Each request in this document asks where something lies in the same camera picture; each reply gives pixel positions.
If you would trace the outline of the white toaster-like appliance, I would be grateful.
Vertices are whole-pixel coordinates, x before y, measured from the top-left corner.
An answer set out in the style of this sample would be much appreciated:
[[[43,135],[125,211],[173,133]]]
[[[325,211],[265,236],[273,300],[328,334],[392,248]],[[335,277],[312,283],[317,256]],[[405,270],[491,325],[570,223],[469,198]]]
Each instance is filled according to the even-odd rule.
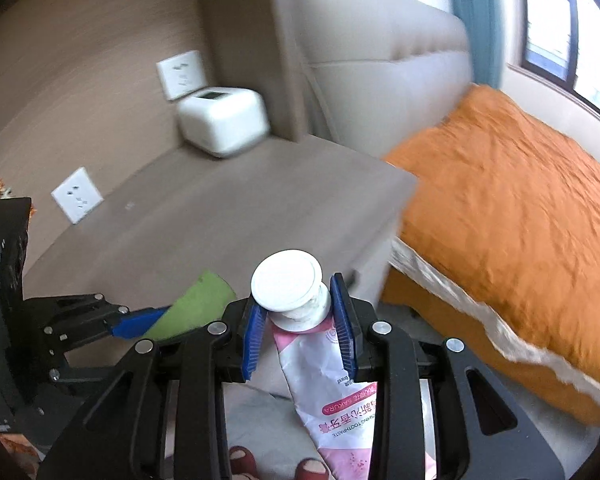
[[[246,88],[196,91],[178,103],[176,117],[184,140],[216,158],[250,148],[271,132],[262,96]]]

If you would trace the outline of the pink white toothpaste tube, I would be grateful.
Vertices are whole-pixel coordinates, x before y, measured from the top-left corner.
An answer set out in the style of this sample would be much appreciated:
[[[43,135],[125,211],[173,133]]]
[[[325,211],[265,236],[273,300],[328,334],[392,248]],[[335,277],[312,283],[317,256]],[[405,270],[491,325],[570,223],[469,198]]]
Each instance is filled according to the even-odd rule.
[[[370,472],[377,386],[344,370],[332,296],[317,258],[286,249],[259,263],[251,296],[268,312],[294,408],[337,479]]]

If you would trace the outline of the white wall switch plate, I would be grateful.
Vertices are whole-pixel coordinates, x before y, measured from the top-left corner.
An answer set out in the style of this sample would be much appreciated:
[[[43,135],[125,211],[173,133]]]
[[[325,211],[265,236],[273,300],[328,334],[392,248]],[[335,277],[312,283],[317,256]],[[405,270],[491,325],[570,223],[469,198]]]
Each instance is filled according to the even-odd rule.
[[[158,62],[156,67],[164,96],[169,102],[208,86],[204,61],[199,51],[174,55]]]

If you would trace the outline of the red slipper foot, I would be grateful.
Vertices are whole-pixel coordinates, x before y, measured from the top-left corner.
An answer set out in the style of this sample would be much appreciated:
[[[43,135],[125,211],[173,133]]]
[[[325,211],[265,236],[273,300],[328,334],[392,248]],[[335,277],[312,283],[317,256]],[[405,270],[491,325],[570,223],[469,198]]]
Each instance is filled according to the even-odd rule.
[[[258,480],[259,471],[252,453],[244,446],[230,448],[230,472],[233,480]]]
[[[329,480],[330,473],[321,460],[305,458],[296,467],[294,480]]]

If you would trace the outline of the beige padded headboard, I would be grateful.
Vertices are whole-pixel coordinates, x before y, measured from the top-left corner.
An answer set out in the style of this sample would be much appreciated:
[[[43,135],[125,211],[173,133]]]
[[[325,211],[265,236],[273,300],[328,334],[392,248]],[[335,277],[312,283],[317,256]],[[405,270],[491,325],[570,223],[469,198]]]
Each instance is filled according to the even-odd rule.
[[[454,110],[472,83],[463,22],[417,0],[291,0],[314,136],[374,157]]]

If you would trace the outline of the teal curtain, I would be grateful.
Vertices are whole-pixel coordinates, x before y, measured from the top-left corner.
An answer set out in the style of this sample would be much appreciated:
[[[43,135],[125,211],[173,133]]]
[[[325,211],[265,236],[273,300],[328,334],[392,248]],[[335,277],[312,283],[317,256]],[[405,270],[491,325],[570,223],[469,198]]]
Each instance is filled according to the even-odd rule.
[[[504,67],[502,0],[451,0],[453,14],[465,25],[476,84],[501,87]]]

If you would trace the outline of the orange bed blanket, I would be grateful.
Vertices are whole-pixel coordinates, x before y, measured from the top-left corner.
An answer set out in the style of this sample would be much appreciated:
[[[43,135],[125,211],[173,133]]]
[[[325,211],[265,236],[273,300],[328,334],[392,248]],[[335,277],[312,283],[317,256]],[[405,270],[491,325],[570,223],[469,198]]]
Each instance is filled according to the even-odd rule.
[[[387,162],[417,188],[382,300],[600,426],[600,162],[488,86]]]

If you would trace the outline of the white wall power socket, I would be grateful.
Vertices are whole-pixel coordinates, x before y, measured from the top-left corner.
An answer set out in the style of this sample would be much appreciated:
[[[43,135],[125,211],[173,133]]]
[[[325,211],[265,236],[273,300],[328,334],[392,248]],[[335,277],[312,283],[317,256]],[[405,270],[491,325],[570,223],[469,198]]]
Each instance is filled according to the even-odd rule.
[[[102,196],[84,167],[65,178],[52,197],[72,224],[79,223],[102,202]]]

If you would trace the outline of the dark framed window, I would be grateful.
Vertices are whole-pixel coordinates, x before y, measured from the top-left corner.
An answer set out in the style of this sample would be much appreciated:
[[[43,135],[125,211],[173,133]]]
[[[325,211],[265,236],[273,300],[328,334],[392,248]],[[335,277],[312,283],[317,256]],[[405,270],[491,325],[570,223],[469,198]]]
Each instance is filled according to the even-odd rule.
[[[521,65],[600,114],[600,5],[522,0]]]

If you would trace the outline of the green tube wrapper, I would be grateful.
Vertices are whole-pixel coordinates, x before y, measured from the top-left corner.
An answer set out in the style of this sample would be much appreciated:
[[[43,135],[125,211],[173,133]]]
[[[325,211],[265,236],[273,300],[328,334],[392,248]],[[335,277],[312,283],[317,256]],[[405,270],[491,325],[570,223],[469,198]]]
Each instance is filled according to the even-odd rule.
[[[143,336],[153,341],[164,341],[219,321],[226,306],[236,299],[234,290],[226,281],[218,274],[204,271]]]

